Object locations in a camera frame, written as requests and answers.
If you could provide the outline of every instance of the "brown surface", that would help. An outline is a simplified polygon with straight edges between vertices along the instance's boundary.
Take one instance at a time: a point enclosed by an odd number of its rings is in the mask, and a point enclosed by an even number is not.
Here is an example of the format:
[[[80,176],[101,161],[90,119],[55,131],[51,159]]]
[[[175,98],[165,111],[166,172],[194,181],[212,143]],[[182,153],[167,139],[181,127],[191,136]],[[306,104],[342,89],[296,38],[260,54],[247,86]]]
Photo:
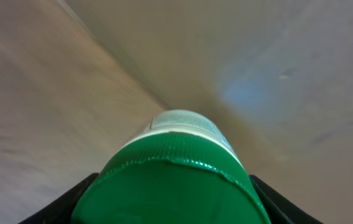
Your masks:
[[[66,2],[163,101],[211,118],[249,172],[353,223],[353,0]]]
[[[56,1],[0,1],[0,223],[99,171],[162,109]]]

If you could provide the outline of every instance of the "plastic container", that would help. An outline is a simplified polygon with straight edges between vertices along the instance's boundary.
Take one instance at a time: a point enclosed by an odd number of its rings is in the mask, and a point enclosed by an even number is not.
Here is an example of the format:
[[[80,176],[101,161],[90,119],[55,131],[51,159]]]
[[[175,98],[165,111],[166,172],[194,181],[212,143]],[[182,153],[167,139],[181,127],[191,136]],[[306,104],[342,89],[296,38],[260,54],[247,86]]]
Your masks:
[[[270,223],[214,123],[185,110],[154,117],[106,164],[72,223]]]

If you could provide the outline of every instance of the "floor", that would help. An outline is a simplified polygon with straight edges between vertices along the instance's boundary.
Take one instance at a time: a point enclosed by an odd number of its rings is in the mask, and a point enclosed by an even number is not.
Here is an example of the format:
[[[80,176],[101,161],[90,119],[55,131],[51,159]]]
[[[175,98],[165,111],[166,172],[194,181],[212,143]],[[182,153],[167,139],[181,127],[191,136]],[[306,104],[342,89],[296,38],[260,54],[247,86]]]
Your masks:
[[[247,171],[353,223],[353,0],[65,2],[170,108],[212,119]]]
[[[0,0],[0,223],[48,205],[164,107],[53,0]]]

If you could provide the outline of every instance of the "black object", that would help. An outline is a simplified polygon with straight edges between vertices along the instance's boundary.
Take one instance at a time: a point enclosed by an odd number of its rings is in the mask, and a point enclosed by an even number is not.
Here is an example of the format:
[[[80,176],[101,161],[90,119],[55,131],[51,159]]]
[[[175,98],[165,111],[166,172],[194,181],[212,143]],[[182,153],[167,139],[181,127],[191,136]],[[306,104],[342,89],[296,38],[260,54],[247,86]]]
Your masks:
[[[320,224],[317,219],[308,215],[295,206],[285,197],[269,187],[265,182],[254,175],[250,175],[250,180],[261,199],[269,219],[272,223],[280,224]]]
[[[64,193],[58,199],[47,205],[41,211],[26,218],[19,224],[67,224],[70,223],[70,217],[77,201],[83,195],[85,190],[98,176],[98,173],[93,173],[78,183],[68,192]]]
[[[54,202],[26,220],[20,222],[20,224],[70,223],[71,213],[76,206],[77,201],[97,176],[98,173],[89,175],[86,179],[74,186]],[[311,217],[300,208],[292,204],[258,177],[250,175],[250,180],[272,223],[321,224],[321,222],[317,221],[317,219]]]

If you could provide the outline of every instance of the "green lid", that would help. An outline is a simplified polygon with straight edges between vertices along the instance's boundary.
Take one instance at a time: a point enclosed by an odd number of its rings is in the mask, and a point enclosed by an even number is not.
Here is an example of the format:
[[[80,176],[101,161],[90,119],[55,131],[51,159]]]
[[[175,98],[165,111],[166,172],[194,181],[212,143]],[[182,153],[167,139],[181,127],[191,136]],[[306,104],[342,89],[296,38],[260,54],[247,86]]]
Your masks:
[[[72,223],[270,223],[241,165],[198,136],[163,133],[122,148]]]

